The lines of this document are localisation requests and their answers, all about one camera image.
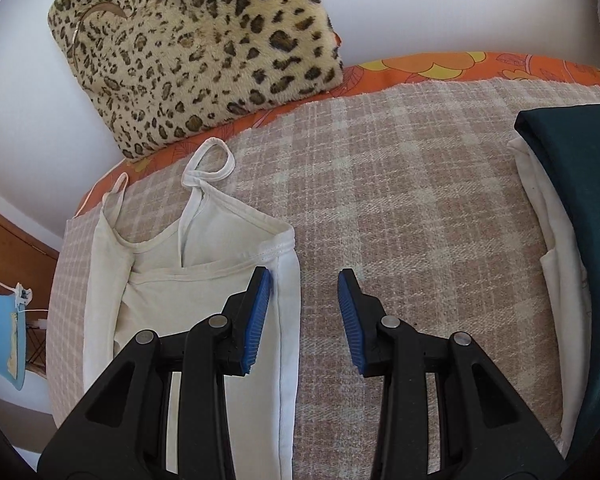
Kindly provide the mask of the dark green folded garment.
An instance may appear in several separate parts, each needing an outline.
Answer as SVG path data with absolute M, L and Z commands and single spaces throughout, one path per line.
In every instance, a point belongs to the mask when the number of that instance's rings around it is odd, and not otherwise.
M 562 455 L 600 432 L 600 104 L 523 110 L 509 147 L 546 246 L 558 344 Z

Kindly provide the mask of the light blue phone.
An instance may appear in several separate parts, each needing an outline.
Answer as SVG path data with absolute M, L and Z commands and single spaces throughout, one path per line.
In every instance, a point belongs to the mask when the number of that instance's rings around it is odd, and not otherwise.
M 0 375 L 16 390 L 26 377 L 26 309 L 21 292 L 0 295 Z

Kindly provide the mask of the leopard print cushion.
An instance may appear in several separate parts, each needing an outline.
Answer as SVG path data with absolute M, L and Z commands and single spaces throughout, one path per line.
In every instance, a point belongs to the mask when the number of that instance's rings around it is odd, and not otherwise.
M 129 160 L 343 80 L 321 0 L 54 0 L 47 23 Z

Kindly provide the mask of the pink plaid blanket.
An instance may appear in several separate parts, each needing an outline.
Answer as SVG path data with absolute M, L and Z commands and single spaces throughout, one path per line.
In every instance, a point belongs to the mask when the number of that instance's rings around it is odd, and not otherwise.
M 546 246 L 508 144 L 522 110 L 593 103 L 599 86 L 429 81 L 302 105 L 230 140 L 236 168 L 220 189 L 296 232 L 296 478 L 370 474 L 381 383 L 351 363 L 343 268 L 418 330 L 474 336 L 559 444 Z

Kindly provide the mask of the white folded garment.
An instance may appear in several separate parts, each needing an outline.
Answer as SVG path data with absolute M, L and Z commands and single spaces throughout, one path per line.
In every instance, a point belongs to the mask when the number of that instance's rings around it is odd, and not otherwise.
M 521 136 L 516 136 L 508 146 L 546 245 L 540 263 L 553 313 L 562 380 L 559 448 L 562 454 L 567 454 L 590 368 L 592 309 L 588 276 L 571 220 L 539 159 Z

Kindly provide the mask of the white camisole top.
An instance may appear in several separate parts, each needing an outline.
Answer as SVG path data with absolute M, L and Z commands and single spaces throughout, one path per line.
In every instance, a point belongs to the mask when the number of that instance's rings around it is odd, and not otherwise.
M 84 311 L 83 385 L 91 387 L 140 330 L 187 332 L 264 266 L 272 287 L 262 338 L 248 375 L 225 382 L 228 428 L 238 478 L 289 479 L 301 311 L 294 228 L 217 190 L 235 159 L 227 154 L 220 169 L 199 169 L 212 148 L 228 150 L 218 138 L 201 144 L 182 173 L 189 192 L 183 212 L 150 240 L 132 243 L 117 231 L 126 174 L 102 198 Z

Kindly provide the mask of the wooden bedside shelf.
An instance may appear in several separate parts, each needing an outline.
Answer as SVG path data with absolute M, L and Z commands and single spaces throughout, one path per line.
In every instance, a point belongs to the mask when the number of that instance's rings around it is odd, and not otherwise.
M 57 260 L 55 249 L 0 215 L 0 282 L 32 289 L 30 308 L 48 308 Z

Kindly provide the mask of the orange floral bed sheet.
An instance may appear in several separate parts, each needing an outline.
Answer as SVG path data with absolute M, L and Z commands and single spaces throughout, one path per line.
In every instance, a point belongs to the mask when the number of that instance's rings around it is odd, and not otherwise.
M 556 81 L 600 87 L 599 68 L 560 58 L 509 52 L 438 52 L 411 54 L 352 65 L 343 71 L 343 82 L 340 86 L 314 96 L 313 99 L 321 101 L 358 96 L 386 90 L 397 84 L 419 84 L 426 81 L 468 82 L 493 78 Z M 277 116 L 287 114 L 301 104 L 292 102 L 239 118 L 198 136 L 178 141 L 139 162 L 119 162 L 93 185 L 74 215 L 79 217 L 93 209 L 120 174 L 127 174 L 129 182 L 133 184 L 193 154 L 210 136 L 226 141 L 246 129 L 263 127 Z

